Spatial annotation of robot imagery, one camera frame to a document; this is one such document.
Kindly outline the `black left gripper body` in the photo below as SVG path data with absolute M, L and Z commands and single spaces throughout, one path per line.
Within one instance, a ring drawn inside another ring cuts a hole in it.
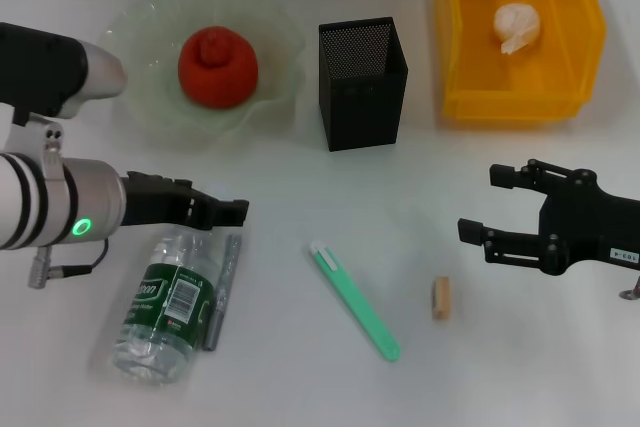
M 196 191 L 186 179 L 129 171 L 121 178 L 126 197 L 122 226 L 175 224 L 200 228 Z

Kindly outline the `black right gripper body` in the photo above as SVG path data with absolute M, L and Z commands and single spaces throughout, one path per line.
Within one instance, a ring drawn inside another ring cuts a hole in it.
M 639 269 L 639 202 L 606 193 L 595 172 L 560 175 L 543 170 L 537 189 L 546 195 L 540 213 L 540 270 L 559 276 L 582 261 Z

